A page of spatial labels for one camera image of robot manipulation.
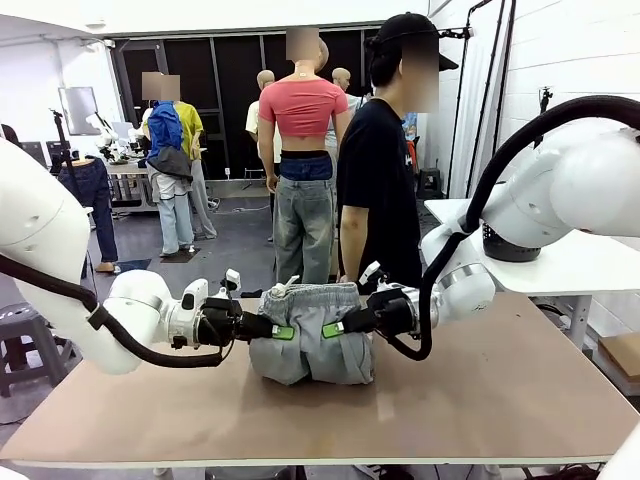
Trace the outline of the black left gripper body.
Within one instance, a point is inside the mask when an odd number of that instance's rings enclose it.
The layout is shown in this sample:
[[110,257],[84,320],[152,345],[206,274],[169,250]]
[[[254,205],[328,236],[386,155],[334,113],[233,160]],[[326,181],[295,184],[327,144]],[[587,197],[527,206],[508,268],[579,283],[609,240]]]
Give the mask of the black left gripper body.
[[243,310],[235,299],[208,297],[197,317],[197,341],[202,345],[229,345],[235,339]]

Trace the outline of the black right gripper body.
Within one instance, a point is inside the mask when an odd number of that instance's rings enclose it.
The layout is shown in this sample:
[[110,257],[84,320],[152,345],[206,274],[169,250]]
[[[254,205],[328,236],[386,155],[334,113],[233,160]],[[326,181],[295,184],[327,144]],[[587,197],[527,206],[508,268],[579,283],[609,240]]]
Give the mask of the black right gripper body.
[[400,288],[373,293],[367,300],[367,307],[380,334],[410,333],[415,328],[413,304]]

